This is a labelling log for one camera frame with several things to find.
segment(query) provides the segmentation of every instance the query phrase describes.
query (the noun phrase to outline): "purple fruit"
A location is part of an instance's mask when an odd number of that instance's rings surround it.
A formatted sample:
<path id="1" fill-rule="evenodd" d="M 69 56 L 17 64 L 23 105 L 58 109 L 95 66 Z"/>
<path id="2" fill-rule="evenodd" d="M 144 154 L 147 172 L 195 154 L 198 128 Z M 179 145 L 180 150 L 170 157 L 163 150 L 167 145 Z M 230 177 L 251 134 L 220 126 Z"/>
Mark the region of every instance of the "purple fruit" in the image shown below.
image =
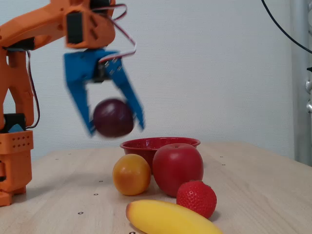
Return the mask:
<path id="1" fill-rule="evenodd" d="M 122 137 L 134 127 L 130 107 L 119 99 L 100 102 L 93 112 L 93 122 L 96 130 L 104 137 Z"/>

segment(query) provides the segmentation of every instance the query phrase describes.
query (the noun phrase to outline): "orange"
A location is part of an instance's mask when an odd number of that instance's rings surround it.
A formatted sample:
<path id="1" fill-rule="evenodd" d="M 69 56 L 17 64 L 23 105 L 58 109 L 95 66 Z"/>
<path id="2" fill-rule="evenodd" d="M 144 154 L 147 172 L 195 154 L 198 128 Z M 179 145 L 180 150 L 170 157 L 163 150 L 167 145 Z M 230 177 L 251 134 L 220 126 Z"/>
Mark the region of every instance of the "orange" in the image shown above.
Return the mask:
<path id="1" fill-rule="evenodd" d="M 141 194 L 151 183 L 151 168 L 141 156 L 125 155 L 113 168 L 113 181 L 116 189 L 123 195 Z"/>

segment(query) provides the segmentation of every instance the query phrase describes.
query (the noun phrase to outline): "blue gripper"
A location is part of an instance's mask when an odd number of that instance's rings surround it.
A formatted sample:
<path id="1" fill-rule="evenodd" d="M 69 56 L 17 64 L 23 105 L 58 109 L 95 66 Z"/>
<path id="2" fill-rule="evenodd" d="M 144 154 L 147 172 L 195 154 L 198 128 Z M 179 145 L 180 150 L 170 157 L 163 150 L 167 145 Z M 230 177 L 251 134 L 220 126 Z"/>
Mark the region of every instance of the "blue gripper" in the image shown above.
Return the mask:
<path id="1" fill-rule="evenodd" d="M 81 114 L 83 122 L 92 136 L 95 134 L 96 130 L 93 120 L 90 119 L 85 85 L 93 81 L 94 75 L 98 70 L 98 61 L 107 55 L 117 52 L 118 51 L 98 49 L 66 53 L 64 55 L 67 87 Z M 109 60 L 104 67 L 105 74 L 107 74 L 108 78 L 122 91 L 127 99 L 127 104 L 136 115 L 141 128 L 144 129 L 143 110 L 123 69 L 121 59 Z"/>

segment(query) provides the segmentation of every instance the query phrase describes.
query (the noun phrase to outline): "wire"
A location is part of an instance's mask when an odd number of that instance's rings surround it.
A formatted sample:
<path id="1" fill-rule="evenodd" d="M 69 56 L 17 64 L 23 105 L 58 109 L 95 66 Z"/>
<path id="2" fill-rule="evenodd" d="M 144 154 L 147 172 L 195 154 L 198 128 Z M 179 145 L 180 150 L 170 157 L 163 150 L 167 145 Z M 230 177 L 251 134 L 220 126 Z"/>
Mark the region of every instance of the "wire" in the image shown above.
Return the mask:
<path id="1" fill-rule="evenodd" d="M 293 39 L 288 33 L 286 33 L 286 31 L 278 24 L 278 22 L 274 19 L 273 15 L 271 14 L 270 10 L 268 9 L 268 6 L 266 5 L 266 3 L 264 2 L 264 0 L 261 0 L 263 3 L 264 8 L 267 10 L 269 16 L 271 17 L 271 19 L 273 20 L 273 22 L 276 24 L 276 26 L 296 45 L 300 46 L 302 49 L 308 51 L 309 53 L 312 54 L 312 50 L 309 50 L 307 47 L 301 45 L 299 42 L 297 42 L 295 39 Z"/>
<path id="2" fill-rule="evenodd" d="M 26 129 L 33 129 L 33 128 L 36 128 L 39 121 L 40 121 L 40 107 L 39 107 L 39 101 L 38 101 L 38 97 L 37 97 L 37 93 L 36 93 L 36 89 L 35 89 L 35 85 L 34 85 L 34 80 L 33 80 L 33 76 L 31 75 L 31 67 L 30 67 L 30 52 L 29 51 L 26 51 L 27 52 L 27 55 L 28 55 L 28 77 L 29 77 L 29 81 L 30 81 L 30 84 L 31 84 L 31 89 L 33 91 L 33 94 L 34 94 L 34 97 L 35 97 L 35 102 L 36 102 L 36 107 L 37 107 L 37 113 L 38 113 L 38 119 L 37 119 L 37 122 L 33 125 L 33 126 L 29 126 L 29 127 L 26 127 Z"/>
<path id="3" fill-rule="evenodd" d="M 131 51 L 128 51 L 128 52 L 115 53 L 112 55 L 105 56 L 98 61 L 99 63 L 103 63 L 103 62 L 106 62 L 108 60 L 113 60 L 113 59 L 120 59 L 120 58 L 126 57 L 126 56 L 131 56 L 131 55 L 134 55 L 137 51 L 137 43 L 135 42 L 135 40 L 117 23 L 118 20 L 121 20 L 127 14 L 128 8 L 127 8 L 126 4 L 116 4 L 116 5 L 105 6 L 105 7 L 101 7 L 101 8 L 95 8 L 95 9 L 93 9 L 93 11 L 96 12 L 96 11 L 102 11 L 102 10 L 111 10 L 111 9 L 115 9 L 115 8 L 119 8 L 119 7 L 125 7 L 126 9 L 117 18 L 113 19 L 108 15 L 103 15 L 103 16 L 106 17 L 131 42 L 131 44 L 134 46 L 134 49 Z"/>

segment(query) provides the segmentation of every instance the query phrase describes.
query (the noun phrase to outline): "yellow banana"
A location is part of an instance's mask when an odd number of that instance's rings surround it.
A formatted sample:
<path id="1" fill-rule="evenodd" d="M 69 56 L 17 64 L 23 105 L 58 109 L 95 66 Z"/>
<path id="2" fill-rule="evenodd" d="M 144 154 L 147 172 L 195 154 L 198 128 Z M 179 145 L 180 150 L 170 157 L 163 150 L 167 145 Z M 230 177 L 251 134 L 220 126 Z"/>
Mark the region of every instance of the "yellow banana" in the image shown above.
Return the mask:
<path id="1" fill-rule="evenodd" d="M 127 219 L 147 234 L 222 234 L 211 221 L 180 205 L 157 200 L 128 204 Z"/>

